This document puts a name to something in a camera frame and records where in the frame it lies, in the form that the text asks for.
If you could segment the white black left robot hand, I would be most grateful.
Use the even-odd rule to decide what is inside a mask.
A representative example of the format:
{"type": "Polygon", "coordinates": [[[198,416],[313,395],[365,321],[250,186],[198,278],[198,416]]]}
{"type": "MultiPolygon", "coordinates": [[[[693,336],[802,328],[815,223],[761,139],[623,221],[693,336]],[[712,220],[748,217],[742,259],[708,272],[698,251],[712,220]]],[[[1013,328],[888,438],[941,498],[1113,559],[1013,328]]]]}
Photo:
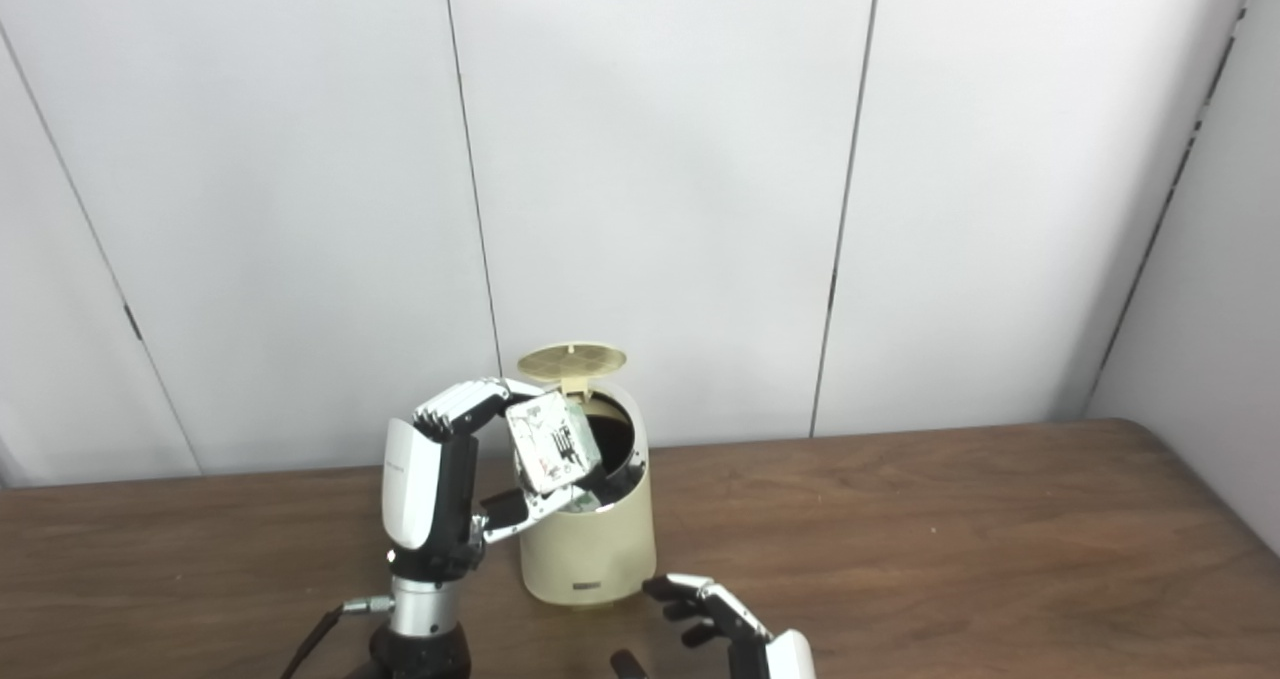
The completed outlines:
{"type": "Polygon", "coordinates": [[[457,582],[489,544],[527,530],[607,482],[585,411],[557,391],[504,377],[465,380],[388,425],[381,519],[393,577],[457,582]],[[509,428],[516,486],[475,501],[477,432],[509,428]]]}

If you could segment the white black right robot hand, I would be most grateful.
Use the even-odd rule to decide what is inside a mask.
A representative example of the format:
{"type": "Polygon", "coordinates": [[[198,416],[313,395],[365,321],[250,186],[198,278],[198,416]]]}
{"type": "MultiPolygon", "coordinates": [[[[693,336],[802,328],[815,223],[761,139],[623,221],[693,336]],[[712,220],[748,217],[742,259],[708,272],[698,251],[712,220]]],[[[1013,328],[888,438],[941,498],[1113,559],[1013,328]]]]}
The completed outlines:
{"type": "Polygon", "coordinates": [[[772,632],[732,591],[712,577],[666,573],[641,582],[662,605],[666,621],[685,626],[682,647],[724,644],[723,678],[815,678],[809,639],[799,630],[772,632]]]}

